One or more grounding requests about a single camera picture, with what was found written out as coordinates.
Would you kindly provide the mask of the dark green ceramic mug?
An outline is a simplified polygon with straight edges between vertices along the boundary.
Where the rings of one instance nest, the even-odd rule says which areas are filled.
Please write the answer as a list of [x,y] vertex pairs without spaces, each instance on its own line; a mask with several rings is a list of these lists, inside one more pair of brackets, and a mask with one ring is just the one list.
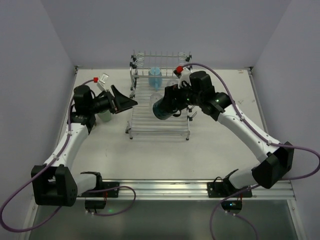
[[171,113],[167,113],[165,111],[162,111],[161,110],[161,106],[160,106],[160,103],[162,101],[163,98],[161,98],[160,100],[158,100],[153,106],[152,106],[152,111],[153,111],[153,114],[156,118],[158,118],[159,120],[167,120],[168,118],[170,117],[180,117],[181,116],[181,110],[178,109],[178,105],[177,105],[177,109],[178,111],[174,114],[171,114]]

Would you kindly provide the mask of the light green plastic cup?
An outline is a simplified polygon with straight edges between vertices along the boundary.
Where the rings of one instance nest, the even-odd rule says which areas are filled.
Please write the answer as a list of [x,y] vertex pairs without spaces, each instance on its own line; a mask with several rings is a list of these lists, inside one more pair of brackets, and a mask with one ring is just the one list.
[[97,114],[97,116],[104,123],[107,123],[107,122],[111,121],[111,119],[112,119],[112,114],[111,114],[111,112],[109,110],[106,110],[106,111],[103,111],[103,112],[99,112]]

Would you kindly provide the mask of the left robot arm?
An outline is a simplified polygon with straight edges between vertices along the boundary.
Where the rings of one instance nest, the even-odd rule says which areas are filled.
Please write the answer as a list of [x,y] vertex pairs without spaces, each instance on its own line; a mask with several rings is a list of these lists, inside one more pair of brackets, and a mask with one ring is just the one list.
[[123,95],[112,85],[94,96],[91,88],[79,85],[67,115],[67,126],[61,141],[44,164],[31,170],[34,199],[40,206],[71,207],[83,194],[100,194],[103,180],[99,172],[84,171],[73,175],[70,168],[85,139],[90,135],[96,115],[103,111],[118,114],[132,109],[137,101]]

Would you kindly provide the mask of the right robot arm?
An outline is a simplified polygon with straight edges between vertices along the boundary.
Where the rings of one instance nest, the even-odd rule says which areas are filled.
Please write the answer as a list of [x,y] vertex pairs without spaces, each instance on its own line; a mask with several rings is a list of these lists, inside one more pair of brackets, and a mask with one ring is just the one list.
[[230,193],[251,185],[270,189],[291,169],[294,154],[289,148],[291,144],[286,142],[281,146],[257,125],[248,127],[246,123],[252,121],[232,104],[228,94],[215,90],[209,74],[203,70],[193,73],[175,70],[174,73],[180,77],[179,83],[167,86],[164,96],[153,104],[155,117],[167,120],[180,116],[188,106],[198,106],[204,114],[234,133],[259,161],[252,168],[230,172],[222,179],[222,190]]

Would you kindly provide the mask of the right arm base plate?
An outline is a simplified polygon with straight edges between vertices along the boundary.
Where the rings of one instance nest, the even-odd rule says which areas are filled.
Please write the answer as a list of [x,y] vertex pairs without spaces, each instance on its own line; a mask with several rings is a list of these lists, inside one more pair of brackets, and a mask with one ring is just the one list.
[[[213,181],[209,181],[206,183],[207,195],[209,198],[221,198],[224,199],[236,192],[244,190],[246,187],[241,189],[234,188],[230,183],[221,177],[216,177]],[[230,214],[239,214],[243,208],[243,199],[244,198],[252,198],[252,191],[246,191],[241,194],[235,195],[235,200],[225,200],[220,203],[221,208]]]

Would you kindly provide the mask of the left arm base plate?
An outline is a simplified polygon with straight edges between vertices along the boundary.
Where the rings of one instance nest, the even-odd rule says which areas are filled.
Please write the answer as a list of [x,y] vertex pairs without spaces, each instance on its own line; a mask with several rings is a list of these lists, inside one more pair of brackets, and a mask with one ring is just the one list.
[[85,192],[78,196],[77,199],[84,200],[84,208],[88,212],[97,213],[106,207],[107,198],[117,198],[118,196],[119,189],[112,189],[96,193]]

